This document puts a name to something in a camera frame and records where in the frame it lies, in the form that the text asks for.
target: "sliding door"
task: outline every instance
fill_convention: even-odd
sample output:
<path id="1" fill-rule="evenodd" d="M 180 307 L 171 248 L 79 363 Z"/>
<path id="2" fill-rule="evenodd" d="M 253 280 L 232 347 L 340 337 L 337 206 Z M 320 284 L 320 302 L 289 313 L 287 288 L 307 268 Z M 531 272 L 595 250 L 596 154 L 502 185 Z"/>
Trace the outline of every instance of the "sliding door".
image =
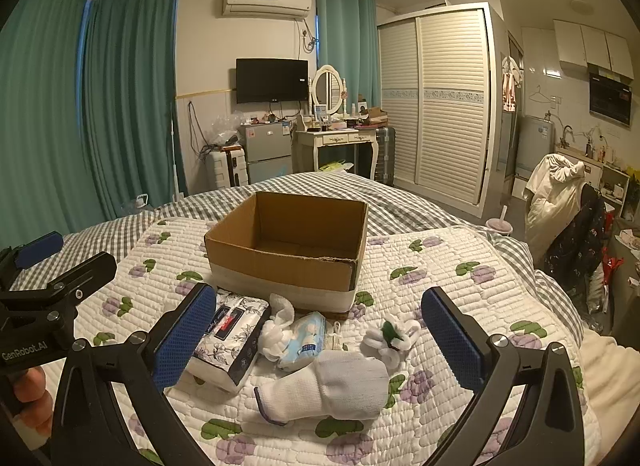
<path id="1" fill-rule="evenodd" d="M 488 46 L 482 10 L 417 19 L 421 117 L 415 183 L 479 202 L 489 118 Z"/>
<path id="2" fill-rule="evenodd" d="M 395 177 L 413 183 L 418 140 L 418 48 L 415 19 L 383 25 L 380 33 L 382 109 L 396 129 Z"/>

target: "faucet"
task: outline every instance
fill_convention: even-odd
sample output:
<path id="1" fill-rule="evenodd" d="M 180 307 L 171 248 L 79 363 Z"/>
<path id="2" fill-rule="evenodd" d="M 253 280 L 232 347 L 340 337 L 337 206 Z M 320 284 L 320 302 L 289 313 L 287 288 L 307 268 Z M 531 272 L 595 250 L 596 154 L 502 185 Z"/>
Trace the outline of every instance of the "faucet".
<path id="1" fill-rule="evenodd" d="M 565 137 L 566 137 L 566 130 L 567 128 L 569 129 L 569 132 L 571 132 L 571 135 L 573 136 L 574 134 L 574 129 L 571 128 L 570 125 L 566 125 L 564 128 L 562 128 L 562 137 L 560 139 L 560 146 L 562 148 L 569 148 L 569 143 L 566 141 Z"/>

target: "textured blue pad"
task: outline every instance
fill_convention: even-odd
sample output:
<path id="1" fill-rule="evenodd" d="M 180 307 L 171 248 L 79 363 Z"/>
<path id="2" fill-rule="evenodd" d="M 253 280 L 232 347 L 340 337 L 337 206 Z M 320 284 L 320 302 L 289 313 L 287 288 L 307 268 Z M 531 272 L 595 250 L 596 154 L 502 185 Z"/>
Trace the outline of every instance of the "textured blue pad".
<path id="1" fill-rule="evenodd" d="M 152 377 L 158 390 L 174 386 L 216 313 L 216 291 L 205 286 L 156 352 Z"/>
<path id="2" fill-rule="evenodd" d="M 422 295 L 422 319 L 436 340 L 462 388 L 478 392 L 482 379 L 482 355 L 433 289 Z"/>
<path id="3" fill-rule="evenodd" d="M 15 256 L 15 267 L 29 269 L 32 265 L 36 265 L 49 258 L 49 256 L 58 253 L 62 249 L 62 244 L 62 235 L 56 231 L 33 240 L 33 242 L 20 248 L 20 251 Z"/>

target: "finger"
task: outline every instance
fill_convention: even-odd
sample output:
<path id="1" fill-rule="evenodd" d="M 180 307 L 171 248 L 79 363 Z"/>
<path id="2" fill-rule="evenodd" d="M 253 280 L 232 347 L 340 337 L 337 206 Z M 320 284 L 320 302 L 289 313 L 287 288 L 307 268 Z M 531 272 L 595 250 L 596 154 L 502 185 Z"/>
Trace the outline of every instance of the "finger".
<path id="1" fill-rule="evenodd" d="M 37 401 L 33 401 L 20 413 L 20 418 L 30 428 L 37 428 L 47 421 L 53 414 L 53 399 L 45 390 L 44 395 Z"/>
<path id="2" fill-rule="evenodd" d="M 44 437 L 51 437 L 51 427 L 53 425 L 53 416 L 49 417 L 39 427 L 36 428 L 36 432 Z"/>
<path id="3" fill-rule="evenodd" d="M 15 397 L 20 402 L 31 402 L 42 397 L 47 386 L 47 378 L 42 367 L 27 370 L 14 384 Z"/>

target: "teal curtain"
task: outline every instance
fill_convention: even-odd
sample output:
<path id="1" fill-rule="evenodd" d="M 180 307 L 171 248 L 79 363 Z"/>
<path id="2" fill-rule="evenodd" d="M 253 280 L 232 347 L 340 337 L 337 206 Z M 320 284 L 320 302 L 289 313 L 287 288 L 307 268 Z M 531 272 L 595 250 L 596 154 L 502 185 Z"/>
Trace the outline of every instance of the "teal curtain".
<path id="1" fill-rule="evenodd" d="M 76 115 L 85 2 L 20 0 L 0 31 L 0 248 L 106 220 Z"/>
<path id="2" fill-rule="evenodd" d="M 174 191 L 175 0 L 94 0 L 82 67 L 82 129 L 102 211 L 109 218 L 146 193 Z"/>
<path id="3" fill-rule="evenodd" d="M 358 94 L 380 105 L 376 0 L 316 0 L 319 65 L 333 65 L 347 82 L 348 110 Z"/>

